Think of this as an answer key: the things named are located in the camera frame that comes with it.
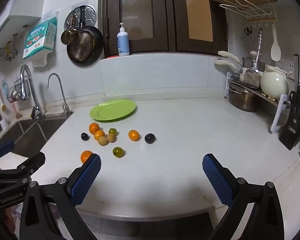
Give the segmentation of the large orange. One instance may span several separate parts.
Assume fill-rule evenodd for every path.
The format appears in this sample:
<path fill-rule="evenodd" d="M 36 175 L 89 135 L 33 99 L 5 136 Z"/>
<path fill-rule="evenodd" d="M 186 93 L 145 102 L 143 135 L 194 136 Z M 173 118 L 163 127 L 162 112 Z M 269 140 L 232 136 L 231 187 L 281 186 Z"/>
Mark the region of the large orange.
<path fill-rule="evenodd" d="M 81 162 L 85 163 L 86 160 L 92 155 L 92 153 L 93 152 L 89 151 L 89 150 L 83 151 L 81 156 L 80 156 Z"/>

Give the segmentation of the dark plum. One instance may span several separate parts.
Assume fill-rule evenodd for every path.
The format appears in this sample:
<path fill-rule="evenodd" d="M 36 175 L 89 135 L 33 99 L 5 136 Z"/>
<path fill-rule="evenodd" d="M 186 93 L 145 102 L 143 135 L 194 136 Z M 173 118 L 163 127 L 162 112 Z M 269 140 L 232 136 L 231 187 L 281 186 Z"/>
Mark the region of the dark plum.
<path fill-rule="evenodd" d="M 152 144 L 153 142 L 155 142 L 156 137 L 153 133 L 148 133 L 145 135 L 144 139 L 146 143 Z"/>
<path fill-rule="evenodd" d="M 89 140 L 89 138 L 90 138 L 90 137 L 89 137 L 89 135 L 88 135 L 87 133 L 82 133 L 82 134 L 81 134 L 81 139 L 82 139 L 82 140 L 87 141 L 87 140 Z"/>

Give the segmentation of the tan longan fruit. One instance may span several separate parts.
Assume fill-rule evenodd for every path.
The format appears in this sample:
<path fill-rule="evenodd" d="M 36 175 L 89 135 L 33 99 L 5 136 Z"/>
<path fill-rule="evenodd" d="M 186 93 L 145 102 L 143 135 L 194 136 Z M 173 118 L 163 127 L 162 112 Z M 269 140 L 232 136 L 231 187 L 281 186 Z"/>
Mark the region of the tan longan fruit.
<path fill-rule="evenodd" d="M 108 144 L 108 139 L 106 137 L 99 137 L 97 141 L 101 146 L 105 146 Z"/>
<path fill-rule="evenodd" d="M 109 134 L 107 135 L 107 140 L 108 140 L 109 142 L 115 142 L 115 141 L 116 141 L 116 135 L 113 134 L 113 133 L 109 133 Z"/>

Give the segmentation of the green tomato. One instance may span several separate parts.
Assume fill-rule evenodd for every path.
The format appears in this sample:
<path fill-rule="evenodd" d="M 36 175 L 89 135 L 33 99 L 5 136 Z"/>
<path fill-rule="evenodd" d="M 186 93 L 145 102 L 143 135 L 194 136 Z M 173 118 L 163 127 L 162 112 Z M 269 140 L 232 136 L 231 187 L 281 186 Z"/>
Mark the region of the green tomato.
<path fill-rule="evenodd" d="M 121 147 L 113 148 L 113 155 L 117 158 L 122 158 L 125 155 L 125 151 Z"/>
<path fill-rule="evenodd" d="M 113 135 L 117 136 L 117 129 L 110 128 L 109 131 L 108 131 L 108 134 L 113 134 Z"/>

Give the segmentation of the small orange mandarin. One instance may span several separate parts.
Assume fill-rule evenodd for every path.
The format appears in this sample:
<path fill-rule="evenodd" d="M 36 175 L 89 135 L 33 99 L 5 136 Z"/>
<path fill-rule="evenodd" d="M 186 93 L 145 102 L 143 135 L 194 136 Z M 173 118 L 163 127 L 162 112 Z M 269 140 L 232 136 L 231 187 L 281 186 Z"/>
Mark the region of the small orange mandarin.
<path fill-rule="evenodd" d="M 98 131 L 95 132 L 94 138 L 95 140 L 98 140 L 100 137 L 105 137 L 105 133 L 103 130 L 99 129 Z"/>

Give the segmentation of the orange mandarin top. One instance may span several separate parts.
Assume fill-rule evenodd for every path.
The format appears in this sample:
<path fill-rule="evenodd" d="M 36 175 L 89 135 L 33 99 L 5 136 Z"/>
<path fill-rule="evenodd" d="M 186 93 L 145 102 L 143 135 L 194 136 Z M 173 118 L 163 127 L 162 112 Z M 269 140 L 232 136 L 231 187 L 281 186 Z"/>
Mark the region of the orange mandarin top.
<path fill-rule="evenodd" d="M 93 122 L 89 125 L 89 132 L 91 134 L 94 135 L 99 130 L 100 130 L 100 126 L 97 123 Z"/>

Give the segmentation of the tall chrome kitchen faucet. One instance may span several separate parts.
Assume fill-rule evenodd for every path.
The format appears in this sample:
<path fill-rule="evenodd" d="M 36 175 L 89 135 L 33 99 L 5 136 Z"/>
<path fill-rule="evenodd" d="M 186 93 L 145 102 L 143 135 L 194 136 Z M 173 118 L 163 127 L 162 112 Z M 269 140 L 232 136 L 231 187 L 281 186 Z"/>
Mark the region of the tall chrome kitchen faucet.
<path fill-rule="evenodd" d="M 29 67 L 23 64 L 20 69 L 20 84 L 21 84 L 21 99 L 23 101 L 29 98 L 29 94 L 32 95 L 34 100 L 34 106 L 31 112 L 31 118 L 43 120 L 45 118 L 42 107 L 38 101 L 37 94 L 33 85 L 33 78 Z"/>

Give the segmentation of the stainless steel sink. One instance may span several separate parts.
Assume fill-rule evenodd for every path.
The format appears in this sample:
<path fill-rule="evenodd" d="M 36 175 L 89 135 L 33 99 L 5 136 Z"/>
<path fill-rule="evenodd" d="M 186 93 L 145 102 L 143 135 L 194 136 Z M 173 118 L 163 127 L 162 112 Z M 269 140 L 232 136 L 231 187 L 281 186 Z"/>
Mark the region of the stainless steel sink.
<path fill-rule="evenodd" d="M 13 153 L 32 157 L 40 152 L 66 119 L 21 120 L 16 122 L 1 138 L 0 146 L 13 141 Z"/>

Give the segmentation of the slim gooseneck faucet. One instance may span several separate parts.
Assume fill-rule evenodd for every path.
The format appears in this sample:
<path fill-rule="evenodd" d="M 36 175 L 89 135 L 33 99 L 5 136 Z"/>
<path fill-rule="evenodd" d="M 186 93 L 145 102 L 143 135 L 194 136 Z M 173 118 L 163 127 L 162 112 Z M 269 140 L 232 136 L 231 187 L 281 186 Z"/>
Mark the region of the slim gooseneck faucet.
<path fill-rule="evenodd" d="M 68 118 L 68 117 L 70 117 L 73 114 L 73 112 L 70 110 L 70 107 L 67 104 L 67 101 L 66 101 L 66 98 L 65 98 L 65 94 L 64 94 L 64 89 L 63 89 L 63 86 L 62 86 L 62 81 L 61 81 L 60 76 L 57 73 L 51 73 L 49 75 L 49 77 L 47 78 L 47 82 L 46 82 L 46 88 L 47 89 L 49 88 L 50 79 L 53 76 L 57 77 L 57 79 L 58 79 L 59 86 L 60 86 L 60 89 L 61 89 L 62 99 L 63 99 L 63 104 L 62 104 L 63 115 L 65 115 Z"/>

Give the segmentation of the green plate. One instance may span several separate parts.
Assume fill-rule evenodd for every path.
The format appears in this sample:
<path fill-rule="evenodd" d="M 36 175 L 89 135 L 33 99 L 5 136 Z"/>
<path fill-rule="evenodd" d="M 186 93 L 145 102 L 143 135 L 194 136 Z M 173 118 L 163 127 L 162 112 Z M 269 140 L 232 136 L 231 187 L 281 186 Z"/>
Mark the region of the green plate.
<path fill-rule="evenodd" d="M 96 121 L 113 121 L 133 113 L 136 103 L 128 99 L 109 100 L 95 106 L 89 113 Z"/>

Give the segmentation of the black knife block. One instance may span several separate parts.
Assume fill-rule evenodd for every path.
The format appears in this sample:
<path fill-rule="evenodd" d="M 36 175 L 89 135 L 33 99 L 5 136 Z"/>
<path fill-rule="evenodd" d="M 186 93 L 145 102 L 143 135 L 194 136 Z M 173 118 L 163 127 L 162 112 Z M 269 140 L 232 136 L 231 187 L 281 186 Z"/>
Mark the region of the black knife block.
<path fill-rule="evenodd" d="M 288 119 L 279 136 L 279 141 L 289 150 L 300 141 L 300 93 L 291 91 L 290 104 Z"/>

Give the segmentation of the white dish rack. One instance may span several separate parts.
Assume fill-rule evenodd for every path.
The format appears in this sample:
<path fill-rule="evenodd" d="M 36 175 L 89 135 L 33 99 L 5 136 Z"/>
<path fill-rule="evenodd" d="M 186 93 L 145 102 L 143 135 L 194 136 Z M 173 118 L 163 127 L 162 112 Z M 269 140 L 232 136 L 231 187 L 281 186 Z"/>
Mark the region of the white dish rack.
<path fill-rule="evenodd" d="M 280 120 L 280 116 L 281 116 L 282 112 L 287 109 L 290 109 L 290 103 L 288 102 L 288 100 L 289 100 L 288 95 L 282 94 L 280 100 L 276 101 L 275 99 L 272 99 L 272 98 L 264 95 L 259 90 L 245 86 L 244 84 L 239 82 L 238 77 L 234 73 L 227 72 L 226 82 L 225 82 L 225 90 L 224 90 L 224 97 L 226 99 L 229 99 L 229 85 L 231 83 L 236 84 L 237 86 L 245 88 L 249 92 L 254 93 L 255 95 L 258 96 L 259 101 L 264 100 L 275 107 L 275 109 L 276 109 L 275 115 L 272 120 L 271 126 L 269 128 L 270 133 L 276 133 L 283 127 L 283 125 L 279 123 L 279 120 Z"/>

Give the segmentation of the stainless steel pot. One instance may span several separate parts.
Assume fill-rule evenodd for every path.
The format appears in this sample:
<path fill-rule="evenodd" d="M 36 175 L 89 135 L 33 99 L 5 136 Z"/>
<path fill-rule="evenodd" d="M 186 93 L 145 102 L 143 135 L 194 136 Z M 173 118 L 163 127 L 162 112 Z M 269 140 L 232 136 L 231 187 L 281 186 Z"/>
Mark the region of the stainless steel pot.
<path fill-rule="evenodd" d="M 256 112 L 259 109 L 258 96 L 233 83 L 229 85 L 229 101 L 245 112 Z"/>

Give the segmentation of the green white paper box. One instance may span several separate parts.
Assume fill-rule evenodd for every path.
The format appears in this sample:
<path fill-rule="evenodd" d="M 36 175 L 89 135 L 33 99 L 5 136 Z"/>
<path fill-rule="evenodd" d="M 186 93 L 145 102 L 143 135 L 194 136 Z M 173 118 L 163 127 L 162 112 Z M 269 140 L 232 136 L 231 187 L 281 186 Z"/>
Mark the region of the green white paper box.
<path fill-rule="evenodd" d="M 29 31 L 24 41 L 23 59 L 34 58 L 40 53 L 53 51 L 57 33 L 57 18 L 52 17 L 36 25 Z"/>

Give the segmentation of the perforated metal strainer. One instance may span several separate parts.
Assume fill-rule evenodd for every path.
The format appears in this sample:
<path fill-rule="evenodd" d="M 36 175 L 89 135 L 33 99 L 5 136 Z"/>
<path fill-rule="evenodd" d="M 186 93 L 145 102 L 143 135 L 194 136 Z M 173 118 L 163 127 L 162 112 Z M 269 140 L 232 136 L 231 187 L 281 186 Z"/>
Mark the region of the perforated metal strainer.
<path fill-rule="evenodd" d="M 68 45 L 68 54 L 72 59 L 84 61 L 92 54 L 94 45 L 93 37 L 87 32 L 81 32 L 77 41 Z"/>

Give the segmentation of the black frying pan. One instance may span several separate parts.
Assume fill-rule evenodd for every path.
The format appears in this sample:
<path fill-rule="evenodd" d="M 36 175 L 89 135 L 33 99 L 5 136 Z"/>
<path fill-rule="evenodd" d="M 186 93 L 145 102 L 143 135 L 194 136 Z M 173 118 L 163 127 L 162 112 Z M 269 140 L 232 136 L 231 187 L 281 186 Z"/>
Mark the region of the black frying pan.
<path fill-rule="evenodd" d="M 79 66 L 87 67 L 95 63 L 103 51 L 103 35 L 95 26 L 85 25 L 85 8 L 80 6 L 78 38 L 67 45 L 70 61 Z"/>

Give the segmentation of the white ceramic teapot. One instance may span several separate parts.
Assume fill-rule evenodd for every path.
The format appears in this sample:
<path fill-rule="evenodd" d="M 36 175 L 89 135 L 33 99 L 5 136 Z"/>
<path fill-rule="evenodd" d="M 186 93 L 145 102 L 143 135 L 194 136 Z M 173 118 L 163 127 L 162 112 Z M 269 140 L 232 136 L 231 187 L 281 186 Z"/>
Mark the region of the white ceramic teapot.
<path fill-rule="evenodd" d="M 264 94 L 275 100 L 280 100 L 282 94 L 289 92 L 288 77 L 292 72 L 286 72 L 279 67 L 265 64 L 260 86 Z"/>

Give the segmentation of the metal skimmer ladle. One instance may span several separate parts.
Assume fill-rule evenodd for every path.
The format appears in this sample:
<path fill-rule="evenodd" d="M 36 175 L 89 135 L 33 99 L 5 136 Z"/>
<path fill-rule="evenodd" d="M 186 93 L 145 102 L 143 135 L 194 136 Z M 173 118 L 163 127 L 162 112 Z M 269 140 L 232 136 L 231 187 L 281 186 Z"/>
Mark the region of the metal skimmer ladle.
<path fill-rule="evenodd" d="M 244 79 L 243 79 L 243 82 L 245 84 L 257 89 L 260 88 L 260 80 L 261 80 L 261 74 L 257 68 L 257 64 L 259 62 L 260 50 L 262 46 L 262 36 L 263 36 L 263 28 L 260 27 L 258 31 L 257 54 L 255 57 L 255 62 L 254 65 L 245 72 Z"/>

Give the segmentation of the white blue pump bottle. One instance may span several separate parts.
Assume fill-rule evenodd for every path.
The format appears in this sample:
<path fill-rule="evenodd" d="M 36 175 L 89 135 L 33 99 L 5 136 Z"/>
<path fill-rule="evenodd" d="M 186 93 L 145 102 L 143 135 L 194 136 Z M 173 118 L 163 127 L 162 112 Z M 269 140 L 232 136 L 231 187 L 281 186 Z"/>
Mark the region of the white blue pump bottle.
<path fill-rule="evenodd" d="M 129 36 L 123 22 L 120 23 L 120 31 L 117 34 L 117 48 L 119 56 L 128 56 L 130 54 Z"/>

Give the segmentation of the round metal steamer rack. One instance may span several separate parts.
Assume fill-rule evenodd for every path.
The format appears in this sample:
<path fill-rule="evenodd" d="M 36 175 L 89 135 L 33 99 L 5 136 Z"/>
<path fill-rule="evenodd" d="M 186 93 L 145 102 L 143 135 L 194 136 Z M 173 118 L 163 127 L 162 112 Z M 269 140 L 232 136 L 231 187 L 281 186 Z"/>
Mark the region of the round metal steamer rack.
<path fill-rule="evenodd" d="M 79 29 L 83 26 L 94 26 L 97 20 L 97 13 L 91 5 L 81 5 L 73 9 L 66 17 L 64 30 L 69 28 Z"/>

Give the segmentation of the white rice paddle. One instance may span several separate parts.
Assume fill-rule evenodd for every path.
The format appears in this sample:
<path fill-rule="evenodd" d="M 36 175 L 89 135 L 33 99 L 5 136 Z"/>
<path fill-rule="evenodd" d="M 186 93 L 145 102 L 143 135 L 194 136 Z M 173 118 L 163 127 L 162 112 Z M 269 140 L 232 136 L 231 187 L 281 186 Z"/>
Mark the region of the white rice paddle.
<path fill-rule="evenodd" d="M 271 46 L 270 55 L 273 61 L 278 62 L 281 59 L 281 48 L 277 40 L 276 26 L 272 24 L 273 44 Z"/>

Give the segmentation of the black scissors on hook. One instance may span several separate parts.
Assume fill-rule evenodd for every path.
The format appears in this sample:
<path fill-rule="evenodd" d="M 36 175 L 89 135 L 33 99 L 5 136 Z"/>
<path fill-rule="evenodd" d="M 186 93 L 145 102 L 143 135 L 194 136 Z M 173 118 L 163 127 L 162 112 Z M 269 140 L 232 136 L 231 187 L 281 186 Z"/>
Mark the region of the black scissors on hook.
<path fill-rule="evenodd" d="M 244 29 L 244 33 L 250 38 L 251 42 L 253 42 L 253 38 L 252 38 L 253 31 L 251 26 L 247 25 Z"/>

